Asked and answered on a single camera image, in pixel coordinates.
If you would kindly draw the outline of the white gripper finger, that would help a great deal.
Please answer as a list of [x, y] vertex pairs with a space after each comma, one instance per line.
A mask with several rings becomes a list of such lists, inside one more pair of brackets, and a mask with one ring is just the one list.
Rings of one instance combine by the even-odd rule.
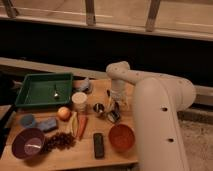
[[109, 100], [108, 100], [108, 103], [107, 103], [106, 110], [107, 110], [107, 111], [111, 111], [112, 109], [113, 109], [113, 100], [112, 100], [112, 99], [109, 99]]
[[121, 100], [121, 106], [122, 106], [122, 108], [124, 108], [124, 109], [127, 109], [127, 108], [128, 108], [128, 102], [127, 102], [126, 99], [122, 99], [122, 100]]

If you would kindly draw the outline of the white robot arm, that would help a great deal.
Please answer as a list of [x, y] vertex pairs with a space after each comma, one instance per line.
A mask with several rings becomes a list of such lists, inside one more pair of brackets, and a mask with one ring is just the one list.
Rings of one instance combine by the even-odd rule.
[[107, 66], [111, 93], [125, 96], [134, 86], [132, 111], [140, 171], [190, 171], [177, 113], [196, 98], [191, 81], [162, 73], [136, 71], [126, 61]]

